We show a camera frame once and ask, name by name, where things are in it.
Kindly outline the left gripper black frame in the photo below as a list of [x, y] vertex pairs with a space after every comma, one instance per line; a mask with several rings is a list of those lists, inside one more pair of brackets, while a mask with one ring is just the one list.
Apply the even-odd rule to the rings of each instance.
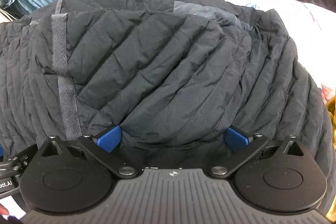
[[1, 161], [1, 199], [19, 193], [21, 177], [37, 151], [38, 146], [34, 144], [11, 159]]

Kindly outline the dark navy quilted jacket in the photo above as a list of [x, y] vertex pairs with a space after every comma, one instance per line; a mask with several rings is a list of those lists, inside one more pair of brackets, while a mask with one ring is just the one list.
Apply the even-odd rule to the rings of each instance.
[[335, 198], [335, 151], [321, 92], [276, 11], [224, 0], [57, 0], [1, 24], [4, 157], [48, 136], [122, 129], [134, 165], [199, 168], [229, 157], [235, 126], [292, 134]]

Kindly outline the mustard yellow velvet garment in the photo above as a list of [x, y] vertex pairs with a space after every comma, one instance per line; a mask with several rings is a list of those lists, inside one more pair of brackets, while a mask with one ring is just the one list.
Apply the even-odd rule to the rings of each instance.
[[335, 104], [335, 96], [333, 96], [326, 104], [327, 111], [329, 113], [329, 117], [331, 120], [331, 124], [333, 126], [333, 136], [335, 136], [336, 131], [336, 104]]

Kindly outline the white pink striped sheet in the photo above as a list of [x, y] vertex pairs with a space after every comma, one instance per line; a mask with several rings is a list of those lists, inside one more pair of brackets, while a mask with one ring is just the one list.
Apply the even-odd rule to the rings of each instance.
[[318, 86], [335, 88], [335, 12], [295, 0], [225, 0], [257, 10], [274, 9], [294, 40], [298, 61]]

